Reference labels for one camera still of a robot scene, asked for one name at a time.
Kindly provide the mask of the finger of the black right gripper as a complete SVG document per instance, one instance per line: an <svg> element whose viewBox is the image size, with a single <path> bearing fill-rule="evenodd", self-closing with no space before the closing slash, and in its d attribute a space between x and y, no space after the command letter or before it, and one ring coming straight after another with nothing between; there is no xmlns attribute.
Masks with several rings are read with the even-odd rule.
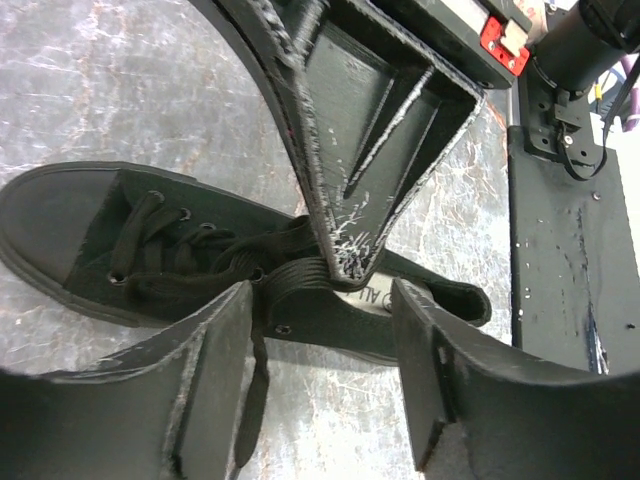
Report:
<svg viewBox="0 0 640 480"><path fill-rule="evenodd" d="M326 16L327 1L193 1L240 58L278 127L309 208L331 276L343 280L320 154L307 60Z"/></svg>

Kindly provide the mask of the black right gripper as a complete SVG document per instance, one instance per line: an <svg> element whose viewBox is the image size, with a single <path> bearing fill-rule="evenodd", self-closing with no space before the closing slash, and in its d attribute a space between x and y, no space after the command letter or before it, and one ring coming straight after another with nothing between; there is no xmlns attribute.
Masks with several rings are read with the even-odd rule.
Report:
<svg viewBox="0 0 640 480"><path fill-rule="evenodd" d="M481 41L487 23L527 35L532 21L513 1L283 1L279 13L307 130L310 213L333 277L357 284L479 114L476 83L505 90L518 76L502 32Z"/></svg>

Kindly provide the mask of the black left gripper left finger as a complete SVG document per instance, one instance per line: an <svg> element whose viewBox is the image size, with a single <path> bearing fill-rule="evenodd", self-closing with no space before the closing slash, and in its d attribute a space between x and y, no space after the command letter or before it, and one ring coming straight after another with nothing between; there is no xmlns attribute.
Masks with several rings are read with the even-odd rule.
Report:
<svg viewBox="0 0 640 480"><path fill-rule="evenodd" d="M83 371L1 374L5 479L231 479L252 289Z"/></svg>

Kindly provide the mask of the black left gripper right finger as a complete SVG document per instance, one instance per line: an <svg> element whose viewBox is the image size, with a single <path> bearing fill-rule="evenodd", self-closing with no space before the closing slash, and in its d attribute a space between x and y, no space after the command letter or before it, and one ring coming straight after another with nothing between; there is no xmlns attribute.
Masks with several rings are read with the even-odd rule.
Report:
<svg viewBox="0 0 640 480"><path fill-rule="evenodd" d="M639 376L598 375L510 347L392 285L392 325L415 466L460 427L477 479L635 479Z"/></svg>

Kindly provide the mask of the black shoelace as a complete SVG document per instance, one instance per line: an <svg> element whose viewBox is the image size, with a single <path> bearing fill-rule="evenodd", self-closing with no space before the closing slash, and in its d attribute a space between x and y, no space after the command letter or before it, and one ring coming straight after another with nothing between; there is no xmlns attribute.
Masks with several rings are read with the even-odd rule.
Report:
<svg viewBox="0 0 640 480"><path fill-rule="evenodd" d="M161 231L188 214L164 206L158 191L147 192L133 207L111 253L108 280L129 298L192 300L213 297L231 285L253 285L251 342L255 366L234 445L234 464L244 467L261 430L270 383L265 331L274 307L301 290L333 290L328 263L311 255L315 241L306 216L283 229L244 238L203 224L174 245L173 268L163 268Z"/></svg>

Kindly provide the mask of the black canvas sneaker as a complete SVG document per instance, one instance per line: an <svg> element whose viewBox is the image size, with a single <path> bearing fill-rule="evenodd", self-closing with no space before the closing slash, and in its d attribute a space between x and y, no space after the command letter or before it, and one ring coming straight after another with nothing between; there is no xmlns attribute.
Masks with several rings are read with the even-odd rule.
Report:
<svg viewBox="0 0 640 480"><path fill-rule="evenodd" d="M130 163L72 162L30 170L1 191L1 258L21 279L68 308L130 327L165 327L213 297L192 300L129 298L108 280L111 253L127 218L149 191L189 216L159 234L163 268L173 268L175 243L203 224L244 238L283 229L297 217L197 180ZM364 284L301 290L277 304L265 336L350 350L372 362L393 363L391 289L403 278L426 290L454 316L480 327L492 315L479 287L431 272L385 252Z"/></svg>

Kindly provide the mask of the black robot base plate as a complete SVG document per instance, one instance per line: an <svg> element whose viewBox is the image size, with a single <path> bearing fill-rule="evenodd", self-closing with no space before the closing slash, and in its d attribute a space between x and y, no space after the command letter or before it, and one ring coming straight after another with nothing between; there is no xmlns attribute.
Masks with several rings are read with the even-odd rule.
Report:
<svg viewBox="0 0 640 480"><path fill-rule="evenodd" d="M616 153L585 99L534 73L509 127L513 342L599 374L639 368L639 276Z"/></svg>

